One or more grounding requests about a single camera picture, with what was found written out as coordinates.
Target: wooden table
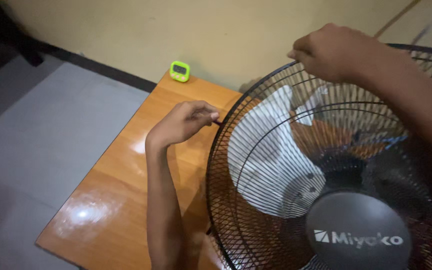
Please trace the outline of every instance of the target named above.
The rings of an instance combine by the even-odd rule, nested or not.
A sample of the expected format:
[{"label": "wooden table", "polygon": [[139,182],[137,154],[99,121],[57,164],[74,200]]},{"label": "wooden table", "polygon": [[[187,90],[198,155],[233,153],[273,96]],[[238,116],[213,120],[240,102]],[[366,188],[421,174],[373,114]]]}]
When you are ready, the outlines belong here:
[{"label": "wooden table", "polygon": [[[164,75],[98,162],[41,232],[36,245],[86,269],[150,269],[146,241],[145,138],[175,104],[205,100],[220,120],[240,93],[192,76],[180,83]],[[204,181],[218,126],[203,127],[168,150],[183,223],[191,242],[190,269],[220,269],[208,242]]]}]

